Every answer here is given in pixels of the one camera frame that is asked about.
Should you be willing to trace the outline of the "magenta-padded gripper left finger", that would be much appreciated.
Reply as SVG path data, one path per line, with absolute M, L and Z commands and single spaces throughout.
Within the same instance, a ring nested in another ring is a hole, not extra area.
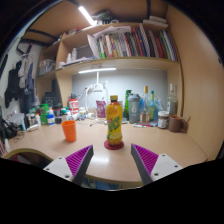
M 67 157 L 58 157 L 44 170 L 80 186 L 93 157 L 93 146 L 84 147 Z

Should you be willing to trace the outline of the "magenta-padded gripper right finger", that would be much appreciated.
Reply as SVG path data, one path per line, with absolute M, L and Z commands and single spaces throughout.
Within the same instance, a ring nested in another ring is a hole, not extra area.
M 182 166 L 167 154 L 158 155 L 136 144 L 131 145 L 131 155 L 143 185 L 148 185 L 182 169 Z

